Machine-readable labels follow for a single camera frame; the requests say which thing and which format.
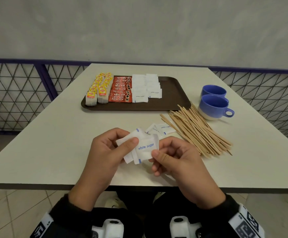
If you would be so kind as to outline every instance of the red nescafe packet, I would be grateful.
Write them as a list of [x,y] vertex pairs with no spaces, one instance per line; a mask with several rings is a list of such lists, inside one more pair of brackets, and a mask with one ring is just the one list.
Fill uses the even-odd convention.
[[114,76],[109,102],[132,102],[132,76]]

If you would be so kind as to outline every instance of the person's right hand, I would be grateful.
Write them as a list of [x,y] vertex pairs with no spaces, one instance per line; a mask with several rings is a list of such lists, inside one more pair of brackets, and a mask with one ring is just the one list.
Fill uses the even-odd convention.
[[152,157],[154,175],[170,171],[183,195],[199,208],[211,209],[225,201],[192,144],[170,136],[159,141],[159,150],[153,150]]

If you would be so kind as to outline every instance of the table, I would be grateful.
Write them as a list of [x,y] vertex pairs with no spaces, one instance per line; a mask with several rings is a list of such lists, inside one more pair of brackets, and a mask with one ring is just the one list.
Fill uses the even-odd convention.
[[[209,124],[233,142],[233,156],[204,159],[210,174],[225,192],[288,193],[288,139],[213,72],[207,68],[118,64],[91,64],[0,152],[0,188],[69,190],[83,170],[95,136],[114,127],[133,131],[161,123],[159,114],[163,112],[84,110],[80,102],[100,72],[174,77],[196,105],[202,86],[225,88],[235,116]],[[120,165],[108,190],[166,191],[176,186],[168,177],[154,177],[150,165]]]

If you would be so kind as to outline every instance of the fingernail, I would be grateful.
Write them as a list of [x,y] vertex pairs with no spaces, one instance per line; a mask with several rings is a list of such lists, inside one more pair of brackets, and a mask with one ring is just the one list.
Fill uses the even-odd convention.
[[132,138],[132,143],[137,144],[138,143],[138,138],[136,138],[136,137]]
[[152,155],[153,155],[153,156],[158,156],[158,154],[159,154],[159,150],[154,149],[154,150],[152,151]]

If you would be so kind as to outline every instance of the hand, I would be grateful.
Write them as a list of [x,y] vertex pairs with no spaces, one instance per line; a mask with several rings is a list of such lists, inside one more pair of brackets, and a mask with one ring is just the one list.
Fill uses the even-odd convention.
[[225,201],[192,144],[170,136],[159,141],[159,151],[153,150],[152,157],[154,175],[170,171],[183,195],[199,208],[211,209]]
[[115,141],[129,133],[114,128],[93,139],[85,168],[68,195],[72,204],[88,211],[93,209],[99,195],[109,186],[123,157],[138,145],[138,138],[131,138],[117,147]]

